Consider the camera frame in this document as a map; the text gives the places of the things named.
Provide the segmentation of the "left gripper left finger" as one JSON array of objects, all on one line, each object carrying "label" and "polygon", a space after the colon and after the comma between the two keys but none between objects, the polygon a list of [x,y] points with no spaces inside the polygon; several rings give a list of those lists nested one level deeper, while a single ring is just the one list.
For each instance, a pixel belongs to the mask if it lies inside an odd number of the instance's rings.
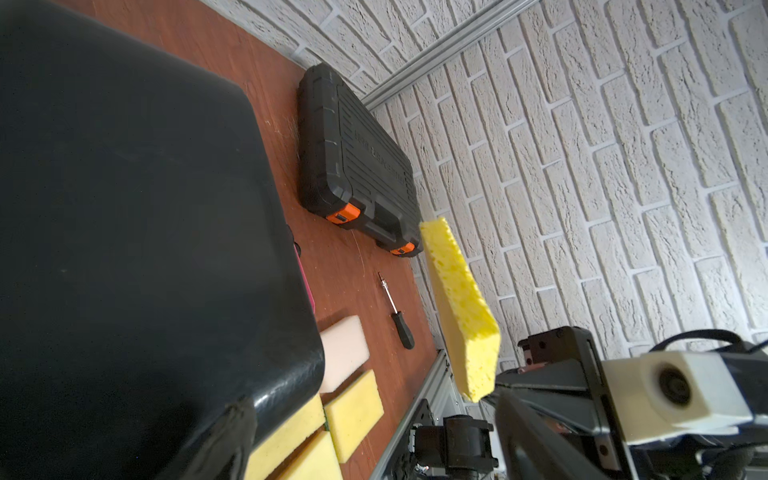
[{"label": "left gripper left finger", "polygon": [[229,405],[173,474],[174,479],[243,479],[257,418],[252,400]]}]

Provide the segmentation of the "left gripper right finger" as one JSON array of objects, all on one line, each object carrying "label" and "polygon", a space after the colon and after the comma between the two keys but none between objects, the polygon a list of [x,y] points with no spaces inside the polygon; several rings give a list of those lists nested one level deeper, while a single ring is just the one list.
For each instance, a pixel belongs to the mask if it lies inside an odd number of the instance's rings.
[{"label": "left gripper right finger", "polygon": [[599,479],[600,470],[512,393],[500,393],[495,425],[509,479]]}]

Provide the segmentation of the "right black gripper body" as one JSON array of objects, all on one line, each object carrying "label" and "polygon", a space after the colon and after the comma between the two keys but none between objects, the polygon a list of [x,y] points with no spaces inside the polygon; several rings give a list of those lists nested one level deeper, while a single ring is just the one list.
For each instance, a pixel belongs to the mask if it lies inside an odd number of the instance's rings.
[{"label": "right black gripper body", "polygon": [[519,341],[526,365],[499,374],[500,393],[512,393],[600,470],[599,479],[636,476],[621,436],[592,334],[559,327]]}]

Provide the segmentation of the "bright yellow porous sponge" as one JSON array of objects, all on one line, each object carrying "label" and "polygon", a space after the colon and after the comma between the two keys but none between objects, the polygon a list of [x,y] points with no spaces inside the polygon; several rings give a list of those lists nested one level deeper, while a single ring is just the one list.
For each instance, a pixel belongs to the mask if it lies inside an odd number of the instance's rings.
[{"label": "bright yellow porous sponge", "polygon": [[443,218],[419,225],[446,351],[459,393],[478,403],[495,388],[501,332]]}]

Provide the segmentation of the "beige sponge pad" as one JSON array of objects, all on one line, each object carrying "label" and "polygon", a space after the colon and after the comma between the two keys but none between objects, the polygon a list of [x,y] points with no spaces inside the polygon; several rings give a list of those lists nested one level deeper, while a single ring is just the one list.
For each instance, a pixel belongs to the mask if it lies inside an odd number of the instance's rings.
[{"label": "beige sponge pad", "polygon": [[320,333],[325,368],[320,394],[333,393],[370,357],[360,317],[348,316]]}]

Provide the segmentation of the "pink bottom drawer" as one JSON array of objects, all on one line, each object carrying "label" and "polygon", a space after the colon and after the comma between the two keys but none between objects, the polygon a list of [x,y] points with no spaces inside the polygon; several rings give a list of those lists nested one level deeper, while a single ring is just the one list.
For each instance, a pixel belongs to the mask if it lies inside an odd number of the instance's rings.
[{"label": "pink bottom drawer", "polygon": [[296,241],[293,241],[293,248],[294,248],[294,251],[295,251],[296,258],[297,258],[299,270],[300,270],[300,273],[301,273],[301,276],[302,276],[302,281],[303,281],[303,285],[304,285],[304,288],[305,288],[305,292],[306,292],[308,301],[310,303],[310,307],[311,307],[312,313],[313,313],[313,315],[315,315],[316,314],[316,302],[315,302],[315,299],[314,299],[314,296],[313,296],[313,293],[312,293],[309,281],[307,279],[304,266],[302,264],[302,260],[301,260],[302,250],[301,250],[300,245]]}]

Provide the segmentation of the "black drawer cabinet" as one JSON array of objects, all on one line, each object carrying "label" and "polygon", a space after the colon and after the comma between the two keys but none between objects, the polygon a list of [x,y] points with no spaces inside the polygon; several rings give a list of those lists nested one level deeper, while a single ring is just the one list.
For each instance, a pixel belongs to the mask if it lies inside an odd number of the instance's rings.
[{"label": "black drawer cabinet", "polygon": [[1,475],[174,479],[252,452],[323,353],[251,104],[49,1],[1,5]]}]

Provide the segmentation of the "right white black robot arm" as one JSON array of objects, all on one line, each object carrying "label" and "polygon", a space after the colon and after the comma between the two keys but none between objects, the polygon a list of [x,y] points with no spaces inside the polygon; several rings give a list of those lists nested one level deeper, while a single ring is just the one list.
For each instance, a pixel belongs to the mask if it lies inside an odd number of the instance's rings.
[{"label": "right white black robot arm", "polygon": [[520,342],[524,367],[488,397],[512,479],[743,479],[767,462],[767,346],[718,329],[711,351],[666,339],[602,360],[591,333],[560,327]]}]

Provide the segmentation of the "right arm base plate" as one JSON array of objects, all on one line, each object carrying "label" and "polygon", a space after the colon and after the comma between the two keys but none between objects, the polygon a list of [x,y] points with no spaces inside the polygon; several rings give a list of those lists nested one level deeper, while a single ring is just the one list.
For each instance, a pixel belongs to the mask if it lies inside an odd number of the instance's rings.
[{"label": "right arm base plate", "polygon": [[466,414],[445,417],[437,425],[422,399],[400,467],[403,479],[481,479],[499,466],[492,453],[493,432],[491,423]]}]

